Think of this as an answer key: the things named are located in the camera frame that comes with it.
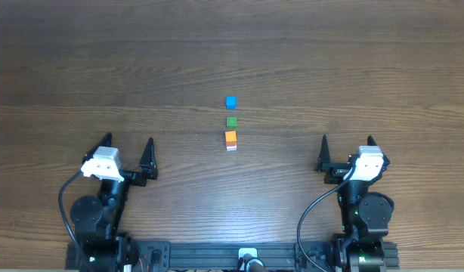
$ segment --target blue cube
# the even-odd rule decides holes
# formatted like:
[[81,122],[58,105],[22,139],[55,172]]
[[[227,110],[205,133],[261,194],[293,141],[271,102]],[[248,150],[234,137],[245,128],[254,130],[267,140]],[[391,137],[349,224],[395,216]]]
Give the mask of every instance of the blue cube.
[[225,98],[225,107],[228,110],[235,110],[237,108],[237,97]]

